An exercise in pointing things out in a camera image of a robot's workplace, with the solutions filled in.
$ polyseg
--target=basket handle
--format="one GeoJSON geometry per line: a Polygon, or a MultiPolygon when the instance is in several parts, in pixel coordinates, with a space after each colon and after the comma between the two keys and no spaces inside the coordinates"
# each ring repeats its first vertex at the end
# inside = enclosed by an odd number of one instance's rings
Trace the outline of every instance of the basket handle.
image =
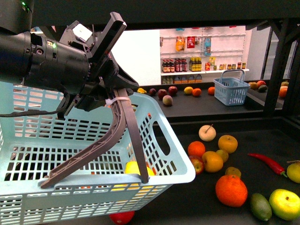
{"type": "Polygon", "coordinates": [[[230,70],[225,70],[220,77],[219,83],[222,83],[222,79],[223,79],[223,74],[226,72],[235,72],[235,71],[242,71],[242,75],[240,76],[240,82],[244,82],[245,79],[245,71],[243,69],[230,69],[230,70]]]}

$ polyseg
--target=tangerine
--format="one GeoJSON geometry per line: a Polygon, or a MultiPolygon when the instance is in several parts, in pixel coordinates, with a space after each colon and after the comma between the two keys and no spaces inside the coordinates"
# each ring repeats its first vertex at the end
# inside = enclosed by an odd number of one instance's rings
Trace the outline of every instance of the tangerine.
{"type": "Polygon", "coordinates": [[[279,91],[279,96],[282,98],[286,97],[286,93],[287,93],[287,87],[286,88],[281,88],[279,91]]]}
{"type": "Polygon", "coordinates": [[[202,158],[202,155],[205,153],[205,146],[199,141],[192,142],[187,148],[187,153],[189,156],[198,156],[202,158]]]}
{"type": "Polygon", "coordinates": [[[202,91],[200,88],[195,88],[195,89],[193,89],[193,92],[192,92],[194,97],[199,97],[201,95],[201,93],[202,93],[202,91]]]}
{"type": "Polygon", "coordinates": [[[215,95],[215,87],[210,87],[207,91],[209,95],[215,95]]]}
{"type": "Polygon", "coordinates": [[[216,183],[218,200],[231,207],[242,206],[248,195],[244,182],[236,175],[224,175],[216,183]]]}

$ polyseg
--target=zip tie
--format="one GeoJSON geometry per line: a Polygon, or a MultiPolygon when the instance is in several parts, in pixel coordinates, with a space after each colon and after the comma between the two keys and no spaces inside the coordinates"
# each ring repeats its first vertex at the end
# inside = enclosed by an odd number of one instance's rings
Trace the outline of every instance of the zip tie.
{"type": "Polygon", "coordinates": [[[114,99],[105,99],[105,103],[107,104],[107,106],[109,106],[117,100],[130,100],[130,98],[128,98],[128,97],[115,97],[114,99]]]}

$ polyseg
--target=red chili pepper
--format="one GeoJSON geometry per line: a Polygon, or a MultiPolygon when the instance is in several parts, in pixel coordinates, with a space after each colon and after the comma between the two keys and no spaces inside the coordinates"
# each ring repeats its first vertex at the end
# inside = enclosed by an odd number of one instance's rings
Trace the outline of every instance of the red chili pepper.
{"type": "Polygon", "coordinates": [[[285,174],[285,169],[277,162],[275,162],[273,159],[266,157],[264,155],[261,154],[257,154],[257,153],[248,153],[249,156],[255,157],[257,159],[260,159],[261,161],[263,161],[265,164],[267,164],[276,174],[278,175],[284,175],[285,177],[287,177],[287,175],[285,174]]]}

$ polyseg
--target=shopping basket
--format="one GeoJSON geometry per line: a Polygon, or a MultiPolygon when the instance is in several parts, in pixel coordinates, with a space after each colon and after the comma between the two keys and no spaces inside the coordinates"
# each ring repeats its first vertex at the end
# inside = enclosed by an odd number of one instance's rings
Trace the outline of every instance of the shopping basket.
{"type": "MultiPolygon", "coordinates": [[[[59,92],[4,82],[0,90],[1,114],[52,111],[63,98],[59,92]]],[[[126,163],[135,160],[126,128],[109,151],[56,185],[40,187],[51,169],[107,132],[113,120],[109,107],[90,112],[74,108],[64,120],[56,115],[0,118],[0,224],[34,225],[138,210],[172,184],[191,182],[195,169],[158,103],[139,93],[130,100],[145,160],[156,174],[145,184],[138,174],[124,174],[126,163]],[[163,134],[160,144],[156,130],[163,134]]]]}
{"type": "Polygon", "coordinates": [[[225,70],[221,74],[220,79],[214,79],[215,83],[215,98],[224,105],[242,105],[245,103],[246,94],[250,85],[244,82],[245,71],[242,69],[225,70]],[[224,73],[241,71],[240,79],[223,78],[224,73]]]}

